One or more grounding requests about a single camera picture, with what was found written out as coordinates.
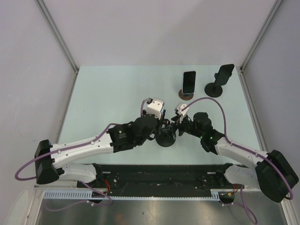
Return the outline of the black clamp phone stand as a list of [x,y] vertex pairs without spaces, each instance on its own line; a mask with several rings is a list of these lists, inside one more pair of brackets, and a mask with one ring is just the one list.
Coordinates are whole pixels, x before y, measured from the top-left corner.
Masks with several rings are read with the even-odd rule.
[[173,123],[168,119],[163,119],[155,134],[155,140],[161,147],[171,147],[176,141],[176,133]]

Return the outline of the white cased phone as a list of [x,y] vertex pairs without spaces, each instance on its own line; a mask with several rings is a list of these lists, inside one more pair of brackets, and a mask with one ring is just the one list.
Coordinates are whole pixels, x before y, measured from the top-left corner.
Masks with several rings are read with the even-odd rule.
[[195,71],[186,71],[183,73],[182,93],[184,95],[193,94],[195,91]]

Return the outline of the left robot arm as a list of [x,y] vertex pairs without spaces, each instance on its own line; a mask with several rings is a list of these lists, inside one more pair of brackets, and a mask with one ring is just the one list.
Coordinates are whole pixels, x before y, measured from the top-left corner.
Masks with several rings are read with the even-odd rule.
[[164,116],[143,114],[126,124],[109,124],[99,135],[67,144],[51,144],[40,141],[34,155],[36,182],[40,185],[58,180],[77,180],[97,188],[104,178],[96,164],[78,164],[77,160],[101,154],[113,154],[132,150],[152,140],[166,124]]

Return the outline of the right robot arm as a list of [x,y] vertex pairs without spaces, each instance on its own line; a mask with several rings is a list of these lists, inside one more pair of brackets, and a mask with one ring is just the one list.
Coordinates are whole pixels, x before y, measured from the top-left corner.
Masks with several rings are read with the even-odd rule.
[[188,116],[176,115],[171,125],[180,136],[187,133],[198,137],[206,152],[231,158],[242,165],[231,165],[216,176],[221,188],[227,188],[232,183],[244,184],[261,190],[266,197],[279,203],[299,182],[296,172],[280,151],[264,152],[229,142],[225,134],[213,128],[205,112],[196,113],[193,120]]

